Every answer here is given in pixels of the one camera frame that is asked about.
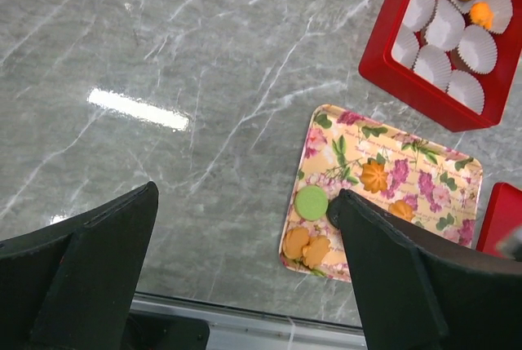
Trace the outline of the small orange flower cookie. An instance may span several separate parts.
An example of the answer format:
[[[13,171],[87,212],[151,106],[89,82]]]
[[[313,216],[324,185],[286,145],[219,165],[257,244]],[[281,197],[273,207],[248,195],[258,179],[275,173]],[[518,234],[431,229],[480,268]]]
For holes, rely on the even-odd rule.
[[[389,205],[388,211],[394,216],[411,222],[414,218],[413,207],[404,200],[397,200]]]

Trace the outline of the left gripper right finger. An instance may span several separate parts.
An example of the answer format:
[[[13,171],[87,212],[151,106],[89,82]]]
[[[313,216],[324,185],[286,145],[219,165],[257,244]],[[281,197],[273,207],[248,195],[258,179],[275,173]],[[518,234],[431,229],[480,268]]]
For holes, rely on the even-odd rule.
[[[448,241],[349,189],[332,201],[368,348],[520,348],[520,262]]]

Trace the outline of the black sandwich cookie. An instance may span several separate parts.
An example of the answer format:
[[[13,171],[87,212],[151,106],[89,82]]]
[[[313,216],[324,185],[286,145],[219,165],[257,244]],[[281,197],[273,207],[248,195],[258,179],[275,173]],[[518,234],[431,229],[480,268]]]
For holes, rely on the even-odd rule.
[[[337,201],[331,201],[329,203],[327,211],[326,211],[326,217],[329,220],[330,224],[337,230],[340,229],[339,213],[340,213],[339,203]]]

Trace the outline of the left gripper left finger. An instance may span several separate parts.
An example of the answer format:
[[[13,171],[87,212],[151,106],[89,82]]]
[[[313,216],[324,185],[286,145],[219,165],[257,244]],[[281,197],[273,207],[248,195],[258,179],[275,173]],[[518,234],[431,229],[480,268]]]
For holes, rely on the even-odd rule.
[[[1,347],[118,349],[157,217],[148,182],[1,243]]]

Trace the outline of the orange fish-shaped cookie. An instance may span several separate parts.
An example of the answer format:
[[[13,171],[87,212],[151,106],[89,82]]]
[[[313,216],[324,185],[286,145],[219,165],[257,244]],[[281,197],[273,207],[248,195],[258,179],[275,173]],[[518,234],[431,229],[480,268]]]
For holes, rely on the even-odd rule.
[[[487,2],[475,3],[470,11],[469,17],[473,24],[490,30],[493,27],[494,13]]]

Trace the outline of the metal tongs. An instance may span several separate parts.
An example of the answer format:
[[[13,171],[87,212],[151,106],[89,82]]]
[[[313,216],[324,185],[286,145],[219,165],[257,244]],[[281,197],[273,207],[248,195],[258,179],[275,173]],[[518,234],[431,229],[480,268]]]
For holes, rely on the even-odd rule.
[[[497,244],[497,251],[502,256],[513,259],[514,261],[522,261],[522,228],[514,229],[507,237]]]

